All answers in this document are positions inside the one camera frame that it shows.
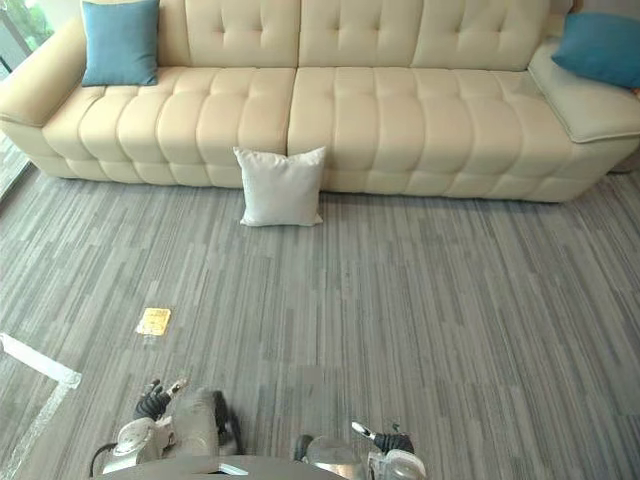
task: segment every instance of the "sofa seat cushion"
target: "sofa seat cushion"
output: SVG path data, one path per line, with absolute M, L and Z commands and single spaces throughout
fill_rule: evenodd
M 528 72 L 300 68 L 288 151 L 333 191 L 563 201 L 637 140 L 571 142 Z
M 43 129 L 55 174 L 241 185 L 233 146 L 286 154 L 290 68 L 158 69 L 151 87 L 79 87 Z

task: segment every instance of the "white pillow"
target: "white pillow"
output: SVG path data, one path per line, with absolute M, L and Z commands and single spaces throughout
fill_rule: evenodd
M 325 150 L 321 147 L 285 157 L 233 147 L 244 186 L 245 211 L 240 223 L 250 227 L 322 223 L 318 192 Z

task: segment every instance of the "blue pillow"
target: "blue pillow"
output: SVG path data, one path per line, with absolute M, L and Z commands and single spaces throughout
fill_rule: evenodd
M 156 85 L 158 0 L 82 2 L 87 69 L 82 85 Z
M 640 87 L 640 21 L 606 13 L 568 15 L 551 58 L 582 77 Z

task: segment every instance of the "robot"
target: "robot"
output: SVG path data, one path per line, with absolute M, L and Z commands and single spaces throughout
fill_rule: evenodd
M 351 447 L 329 437 L 301 435 L 293 461 L 244 455 L 238 418 L 222 392 L 200 388 L 167 406 L 187 385 L 178 380 L 164 390 L 159 380 L 147 385 L 134 419 L 118 440 L 98 449 L 89 478 L 101 480 L 204 480 L 211 474 L 249 475 L 260 480 L 426 480 L 426 469 L 403 433 L 374 433 L 360 423 L 352 428 L 378 448 L 366 468 Z M 102 473 L 94 477 L 98 455 L 108 451 Z

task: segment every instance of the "sofa backrest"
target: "sofa backrest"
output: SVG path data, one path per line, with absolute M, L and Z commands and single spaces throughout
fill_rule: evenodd
M 158 64 L 296 67 L 300 0 L 160 0 Z
M 300 66 L 522 70 L 549 0 L 301 0 Z
M 550 0 L 160 0 L 159 64 L 522 70 Z

